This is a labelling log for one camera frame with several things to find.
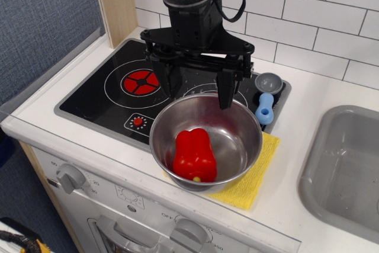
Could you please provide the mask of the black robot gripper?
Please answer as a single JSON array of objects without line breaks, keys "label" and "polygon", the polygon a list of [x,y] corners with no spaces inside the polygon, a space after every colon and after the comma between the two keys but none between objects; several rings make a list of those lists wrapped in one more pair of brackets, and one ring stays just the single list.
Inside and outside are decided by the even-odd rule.
[{"label": "black robot gripper", "polygon": [[163,0],[171,26],[144,30],[146,57],[165,95],[174,99],[182,87],[180,66],[217,73],[222,110],[230,108],[238,81],[252,76],[252,44],[229,34],[222,0]]}]

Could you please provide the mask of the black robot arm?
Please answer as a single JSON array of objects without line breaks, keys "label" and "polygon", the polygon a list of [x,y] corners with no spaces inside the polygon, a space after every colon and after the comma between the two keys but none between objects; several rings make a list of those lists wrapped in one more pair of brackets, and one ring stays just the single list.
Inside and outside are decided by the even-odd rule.
[{"label": "black robot arm", "polygon": [[144,30],[146,59],[163,92],[175,98],[182,86],[182,68],[216,73],[220,108],[229,108],[239,83],[251,78],[254,45],[229,34],[223,21],[234,23],[246,1],[232,18],[222,10],[222,0],[163,0],[171,26]]}]

